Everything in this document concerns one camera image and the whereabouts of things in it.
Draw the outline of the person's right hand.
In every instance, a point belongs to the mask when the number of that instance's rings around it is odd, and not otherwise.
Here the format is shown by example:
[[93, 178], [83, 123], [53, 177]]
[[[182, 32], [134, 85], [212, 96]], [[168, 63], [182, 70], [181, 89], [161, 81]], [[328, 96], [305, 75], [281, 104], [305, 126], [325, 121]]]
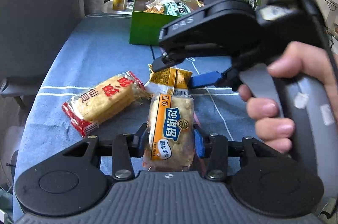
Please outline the person's right hand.
[[[332, 111], [337, 117], [337, 82], [324, 49], [301, 42], [291, 42], [282, 56], [267, 67], [267, 72], [275, 78], [293, 78], [303, 73], [318, 79], [323, 84]], [[254, 97], [245, 84], [239, 86], [238, 92], [246, 102], [248, 116], [256, 121], [257, 137], [281, 153], [289, 152], [292, 148], [290, 138], [295, 132], [295, 123], [289, 118], [277, 118], [277, 103], [268, 98]]]

